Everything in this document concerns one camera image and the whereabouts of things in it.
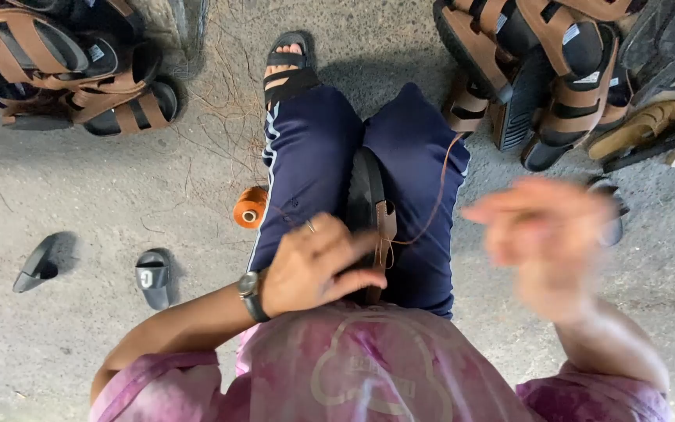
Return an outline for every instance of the foot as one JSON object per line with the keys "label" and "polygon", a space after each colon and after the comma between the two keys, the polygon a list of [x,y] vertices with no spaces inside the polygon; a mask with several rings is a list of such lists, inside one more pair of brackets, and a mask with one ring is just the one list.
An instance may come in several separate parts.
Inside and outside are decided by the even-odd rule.
{"label": "foot", "polygon": [[[298,45],[297,43],[293,43],[289,46],[279,46],[276,50],[276,53],[296,53],[296,54],[304,54],[301,52],[301,46]],[[278,72],[284,72],[284,71],[292,71],[294,69],[298,69],[298,66],[293,66],[291,64],[283,64],[281,66],[268,66],[267,69],[265,69],[265,77],[268,77],[272,75],[273,73],[278,73]],[[265,85],[265,90],[268,90],[272,88],[273,86],[278,86],[278,85],[283,85],[286,83],[288,80],[287,77],[283,79],[278,79],[274,80],[267,85]],[[267,110],[270,110],[270,103],[267,103]]]}

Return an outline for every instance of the pink tie-dye shirt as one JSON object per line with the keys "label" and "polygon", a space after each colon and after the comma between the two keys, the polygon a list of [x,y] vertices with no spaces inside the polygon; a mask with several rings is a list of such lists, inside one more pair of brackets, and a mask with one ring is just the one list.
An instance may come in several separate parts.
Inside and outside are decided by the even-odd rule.
{"label": "pink tie-dye shirt", "polygon": [[260,324],[241,335],[236,371],[223,393],[213,351],[142,356],[90,421],[670,420],[648,384],[569,365],[513,391],[451,322],[392,305],[338,302]]}

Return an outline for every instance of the leg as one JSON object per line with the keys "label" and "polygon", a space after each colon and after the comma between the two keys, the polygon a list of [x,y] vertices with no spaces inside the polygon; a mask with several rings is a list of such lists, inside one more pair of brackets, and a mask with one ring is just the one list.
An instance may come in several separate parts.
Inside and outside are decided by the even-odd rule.
{"label": "leg", "polygon": [[348,100],[330,86],[273,105],[262,152],[270,192],[249,271],[268,267],[280,238],[314,214],[341,216],[363,130]]}
{"label": "leg", "polygon": [[[437,107],[408,83],[365,123],[364,145],[382,165],[385,197],[395,204],[398,241],[421,233],[439,195],[444,157],[455,137]],[[450,241],[457,189],[467,175],[468,153],[458,141],[449,153],[441,203],[426,231],[410,245],[393,243],[394,264],[387,270],[382,299],[420,308],[444,318],[452,313]]]}

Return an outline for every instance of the orange thread spool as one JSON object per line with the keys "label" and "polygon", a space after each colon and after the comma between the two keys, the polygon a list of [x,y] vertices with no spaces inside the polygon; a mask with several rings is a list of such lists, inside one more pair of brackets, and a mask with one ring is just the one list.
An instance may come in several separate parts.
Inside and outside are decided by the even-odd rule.
{"label": "orange thread spool", "polygon": [[233,207],[233,219],[243,228],[258,228],[265,216],[267,191],[259,186],[248,188]]}

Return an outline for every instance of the forearm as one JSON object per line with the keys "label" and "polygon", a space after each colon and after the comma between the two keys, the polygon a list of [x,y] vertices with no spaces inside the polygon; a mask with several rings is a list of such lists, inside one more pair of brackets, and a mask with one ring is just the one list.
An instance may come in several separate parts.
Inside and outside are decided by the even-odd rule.
{"label": "forearm", "polygon": [[93,380],[91,402],[118,371],[144,354],[215,350],[254,324],[234,284],[158,312],[108,354]]}
{"label": "forearm", "polygon": [[668,369],[648,335],[601,299],[578,321],[556,324],[569,362],[585,372],[624,376],[668,392]]}

